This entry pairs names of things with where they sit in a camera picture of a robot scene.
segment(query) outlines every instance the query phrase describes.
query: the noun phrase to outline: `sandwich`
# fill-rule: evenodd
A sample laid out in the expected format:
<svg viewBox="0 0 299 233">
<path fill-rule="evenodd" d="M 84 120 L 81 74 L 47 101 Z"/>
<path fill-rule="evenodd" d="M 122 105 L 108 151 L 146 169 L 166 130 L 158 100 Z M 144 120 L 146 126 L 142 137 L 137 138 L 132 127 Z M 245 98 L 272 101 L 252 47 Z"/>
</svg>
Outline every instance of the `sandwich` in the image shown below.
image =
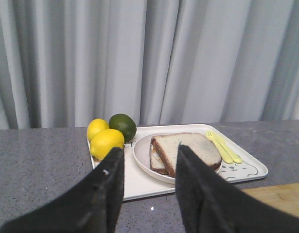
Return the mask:
<svg viewBox="0 0 299 233">
<path fill-rule="evenodd" d="M 177 150 L 180 144 L 189 146 L 213 170 L 217 170 L 222 162 L 215 145 L 200 133 L 156 135 L 151 138 L 150 144 L 150 168 L 170 177 L 175 177 Z"/>
</svg>

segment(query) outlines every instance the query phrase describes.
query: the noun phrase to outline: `wooden cutting board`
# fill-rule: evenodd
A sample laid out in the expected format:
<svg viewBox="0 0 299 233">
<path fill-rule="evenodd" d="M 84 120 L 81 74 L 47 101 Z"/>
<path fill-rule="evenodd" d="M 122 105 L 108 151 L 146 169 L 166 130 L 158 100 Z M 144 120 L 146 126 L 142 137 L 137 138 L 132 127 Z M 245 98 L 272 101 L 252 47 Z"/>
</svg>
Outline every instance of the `wooden cutting board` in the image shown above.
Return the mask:
<svg viewBox="0 0 299 233">
<path fill-rule="evenodd" d="M 243 191 L 263 203 L 299 217 L 299 183 L 250 188 Z"/>
</svg>

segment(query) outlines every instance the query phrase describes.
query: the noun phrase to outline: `lime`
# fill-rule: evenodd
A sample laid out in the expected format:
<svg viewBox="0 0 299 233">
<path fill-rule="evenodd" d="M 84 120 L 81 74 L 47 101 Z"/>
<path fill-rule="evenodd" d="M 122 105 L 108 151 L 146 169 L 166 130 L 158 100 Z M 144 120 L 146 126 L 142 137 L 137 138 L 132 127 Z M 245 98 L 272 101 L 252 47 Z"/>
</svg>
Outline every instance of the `lime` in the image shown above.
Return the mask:
<svg viewBox="0 0 299 233">
<path fill-rule="evenodd" d="M 113 115 L 109 120 L 109 127 L 122 132 L 125 143 L 130 141 L 136 134 L 135 122 L 123 113 Z"/>
<path fill-rule="evenodd" d="M 87 128 L 87 139 L 89 142 L 97 133 L 105 129 L 109 129 L 107 121 L 103 119 L 94 119 L 91 121 Z"/>
<path fill-rule="evenodd" d="M 113 147 L 123 148 L 124 137 L 119 130 L 106 129 L 97 133 L 90 143 L 90 154 L 102 160 Z"/>
</svg>

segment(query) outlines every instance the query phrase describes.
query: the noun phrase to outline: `countertop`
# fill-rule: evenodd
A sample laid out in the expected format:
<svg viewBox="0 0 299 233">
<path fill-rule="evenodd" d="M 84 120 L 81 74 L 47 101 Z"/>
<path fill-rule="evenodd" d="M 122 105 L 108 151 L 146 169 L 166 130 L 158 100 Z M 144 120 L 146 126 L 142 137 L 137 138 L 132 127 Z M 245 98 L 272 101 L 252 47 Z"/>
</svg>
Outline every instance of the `countertop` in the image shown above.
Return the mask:
<svg viewBox="0 0 299 233">
<path fill-rule="evenodd" d="M 268 168 L 240 189 L 299 183 L 299 120 L 209 124 Z M 0 225 L 52 201 L 90 171 L 86 128 L 0 130 Z M 184 232 L 175 194 L 124 202 L 118 233 Z"/>
</svg>

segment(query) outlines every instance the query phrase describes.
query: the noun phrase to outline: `curtain fold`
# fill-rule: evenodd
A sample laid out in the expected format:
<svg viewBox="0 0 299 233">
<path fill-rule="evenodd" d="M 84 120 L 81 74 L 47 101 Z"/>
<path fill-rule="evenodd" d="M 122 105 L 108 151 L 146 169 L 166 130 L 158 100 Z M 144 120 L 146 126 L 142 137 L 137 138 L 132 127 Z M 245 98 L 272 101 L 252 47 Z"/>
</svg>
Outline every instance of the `curtain fold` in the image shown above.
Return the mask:
<svg viewBox="0 0 299 233">
<path fill-rule="evenodd" d="M 0 129 L 299 119 L 299 1 L 0 0 Z"/>
</svg>

